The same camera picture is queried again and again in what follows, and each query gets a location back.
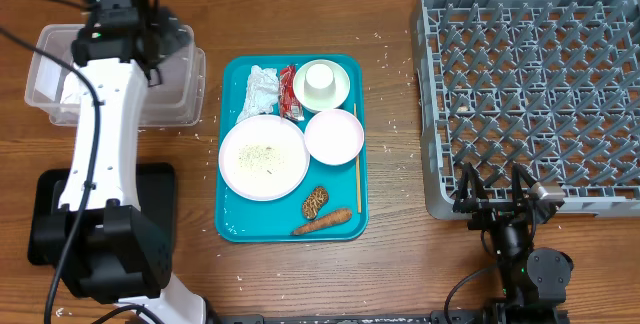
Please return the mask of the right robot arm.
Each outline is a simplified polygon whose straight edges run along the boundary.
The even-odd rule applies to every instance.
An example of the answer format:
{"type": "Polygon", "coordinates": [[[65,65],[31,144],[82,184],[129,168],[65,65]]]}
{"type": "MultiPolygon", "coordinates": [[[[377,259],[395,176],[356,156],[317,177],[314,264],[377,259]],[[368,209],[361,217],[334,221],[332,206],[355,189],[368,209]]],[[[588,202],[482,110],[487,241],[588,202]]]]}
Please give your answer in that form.
{"type": "Polygon", "coordinates": [[[515,164],[511,175],[511,200],[492,202],[478,172],[462,167],[453,210],[471,216],[467,228],[478,231],[483,248],[495,259],[489,267],[461,279],[448,293],[439,313],[453,323],[568,323],[568,313],[558,306],[566,301],[566,287],[574,268],[564,252],[537,248],[535,235],[565,202],[565,193],[553,182],[533,178],[515,164]],[[466,283],[497,270],[503,296],[478,310],[454,310],[453,296],[466,283]]]}

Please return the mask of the white-green bowl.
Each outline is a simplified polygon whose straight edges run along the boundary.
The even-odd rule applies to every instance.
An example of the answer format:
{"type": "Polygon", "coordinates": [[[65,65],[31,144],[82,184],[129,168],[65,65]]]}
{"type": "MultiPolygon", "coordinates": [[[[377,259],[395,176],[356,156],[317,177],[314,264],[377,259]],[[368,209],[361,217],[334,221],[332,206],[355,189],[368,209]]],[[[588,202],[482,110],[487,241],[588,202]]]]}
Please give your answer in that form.
{"type": "Polygon", "coordinates": [[[316,59],[309,61],[302,65],[296,72],[293,89],[296,98],[302,104],[302,106],[312,113],[317,113],[325,110],[336,109],[341,106],[347,99],[351,88],[350,78],[346,70],[338,63],[326,59],[316,59]],[[314,63],[324,63],[329,65],[335,76],[335,93],[328,101],[309,102],[305,98],[304,84],[305,74],[307,69],[314,63]]]}

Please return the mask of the white cup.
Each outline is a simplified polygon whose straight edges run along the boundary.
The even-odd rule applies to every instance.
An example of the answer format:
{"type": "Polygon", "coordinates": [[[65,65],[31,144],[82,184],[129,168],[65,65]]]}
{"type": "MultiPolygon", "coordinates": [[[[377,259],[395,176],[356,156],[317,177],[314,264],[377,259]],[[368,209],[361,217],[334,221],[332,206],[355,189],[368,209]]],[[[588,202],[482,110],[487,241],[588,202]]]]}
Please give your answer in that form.
{"type": "Polygon", "coordinates": [[[314,63],[306,71],[304,94],[309,102],[328,101],[335,93],[335,76],[324,63],[314,63]]]}

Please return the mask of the large white plate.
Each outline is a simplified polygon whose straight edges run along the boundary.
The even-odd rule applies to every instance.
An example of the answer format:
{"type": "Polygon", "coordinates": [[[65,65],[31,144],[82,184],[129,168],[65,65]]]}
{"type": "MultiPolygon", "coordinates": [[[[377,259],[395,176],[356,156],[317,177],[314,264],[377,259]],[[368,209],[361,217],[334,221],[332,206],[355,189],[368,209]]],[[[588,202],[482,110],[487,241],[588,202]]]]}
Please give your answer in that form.
{"type": "Polygon", "coordinates": [[[309,165],[301,129],[276,115],[236,124],[219,148],[218,167],[225,184],[251,201],[273,201],[293,192],[309,165]]]}

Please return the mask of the small pink bowl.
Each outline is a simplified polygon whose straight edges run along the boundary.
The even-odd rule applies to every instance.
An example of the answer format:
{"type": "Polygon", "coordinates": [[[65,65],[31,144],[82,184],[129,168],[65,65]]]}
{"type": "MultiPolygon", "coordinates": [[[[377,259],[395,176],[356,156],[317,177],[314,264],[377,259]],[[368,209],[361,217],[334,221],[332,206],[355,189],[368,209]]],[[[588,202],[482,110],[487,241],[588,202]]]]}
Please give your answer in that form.
{"type": "Polygon", "coordinates": [[[317,113],[307,124],[304,140],[310,155],[322,164],[339,166],[353,160],[364,146],[364,128],[342,109],[317,113]]]}

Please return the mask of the red snack wrapper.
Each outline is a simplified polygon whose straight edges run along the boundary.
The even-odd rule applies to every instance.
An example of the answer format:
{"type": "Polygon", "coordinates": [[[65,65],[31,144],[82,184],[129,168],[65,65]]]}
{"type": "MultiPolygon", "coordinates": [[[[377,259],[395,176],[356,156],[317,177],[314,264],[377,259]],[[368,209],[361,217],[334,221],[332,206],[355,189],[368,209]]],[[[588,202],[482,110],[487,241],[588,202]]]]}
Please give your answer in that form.
{"type": "Polygon", "coordinates": [[[279,115],[294,122],[304,121],[304,108],[295,96],[293,81],[296,75],[294,65],[286,66],[279,74],[279,115]]]}

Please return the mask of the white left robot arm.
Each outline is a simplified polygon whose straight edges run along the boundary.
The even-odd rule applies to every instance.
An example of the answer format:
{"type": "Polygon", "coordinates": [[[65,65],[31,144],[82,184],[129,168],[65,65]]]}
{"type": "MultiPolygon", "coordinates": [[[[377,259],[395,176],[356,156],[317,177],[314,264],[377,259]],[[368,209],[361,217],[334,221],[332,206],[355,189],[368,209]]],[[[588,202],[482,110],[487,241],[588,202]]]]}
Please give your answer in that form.
{"type": "Polygon", "coordinates": [[[160,63],[190,35],[159,0],[87,0],[68,71],[83,85],[71,168],[30,246],[54,268],[51,289],[150,323],[215,323],[209,301],[174,274],[177,182],[167,163],[138,165],[138,125],[160,63]]]}

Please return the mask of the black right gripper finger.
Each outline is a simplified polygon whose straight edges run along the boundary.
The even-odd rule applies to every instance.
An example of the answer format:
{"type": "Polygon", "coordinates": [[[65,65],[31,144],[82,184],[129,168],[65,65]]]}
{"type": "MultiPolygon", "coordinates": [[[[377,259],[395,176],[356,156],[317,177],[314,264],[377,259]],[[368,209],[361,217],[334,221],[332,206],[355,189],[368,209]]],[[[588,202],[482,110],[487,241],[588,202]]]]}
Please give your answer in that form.
{"type": "Polygon", "coordinates": [[[462,175],[458,184],[458,204],[479,204],[487,202],[488,196],[480,180],[478,172],[470,163],[462,166],[462,175]]]}
{"type": "Polygon", "coordinates": [[[522,203],[526,200],[527,191],[523,188],[523,183],[531,189],[536,184],[536,180],[529,174],[524,166],[514,163],[511,170],[511,191],[513,203],[522,203]]]}

